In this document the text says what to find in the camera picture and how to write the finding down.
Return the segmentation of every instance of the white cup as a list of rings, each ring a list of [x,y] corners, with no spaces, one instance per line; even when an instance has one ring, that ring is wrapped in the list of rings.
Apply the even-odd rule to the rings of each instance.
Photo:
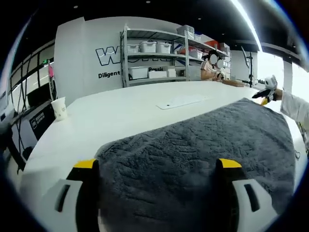
[[[66,117],[68,117],[65,100],[66,98],[63,97],[52,101],[54,113],[58,121],[64,120]]]

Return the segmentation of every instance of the storage shelving unit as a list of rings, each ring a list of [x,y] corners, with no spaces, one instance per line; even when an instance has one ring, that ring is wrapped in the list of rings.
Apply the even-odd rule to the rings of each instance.
[[[128,40],[158,40],[168,41],[171,43],[171,54],[163,53],[128,53],[127,45]],[[174,54],[174,45],[183,44],[185,47],[185,55]],[[152,30],[152,29],[129,29],[125,26],[124,30],[120,32],[120,63],[121,63],[121,77],[123,87],[129,87],[131,85],[150,83],[150,82],[166,82],[166,81],[189,81],[189,61],[202,62],[202,59],[189,56],[189,46],[200,48],[205,51],[217,50],[217,48],[211,47],[207,44],[188,39],[187,36],[182,36],[167,31]],[[224,52],[217,50],[220,55],[227,56]],[[182,59],[185,61],[185,76],[178,77],[165,77],[165,78],[144,78],[138,80],[129,80],[129,66],[128,60],[130,58],[171,58],[173,66],[175,66],[175,60]]]

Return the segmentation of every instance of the wall logo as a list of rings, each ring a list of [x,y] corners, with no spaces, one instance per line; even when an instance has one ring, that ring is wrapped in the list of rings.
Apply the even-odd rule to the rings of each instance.
[[[120,46],[116,48],[114,46],[109,46],[107,48],[97,48],[96,54],[100,61],[101,66],[106,66],[111,64],[120,64]]]

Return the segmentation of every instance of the textured gray cloth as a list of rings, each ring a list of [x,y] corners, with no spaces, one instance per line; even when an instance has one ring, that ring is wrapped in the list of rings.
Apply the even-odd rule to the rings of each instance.
[[[284,118],[248,99],[112,142],[97,154],[102,219],[113,232],[213,231],[218,158],[239,162],[281,213],[294,154]]]

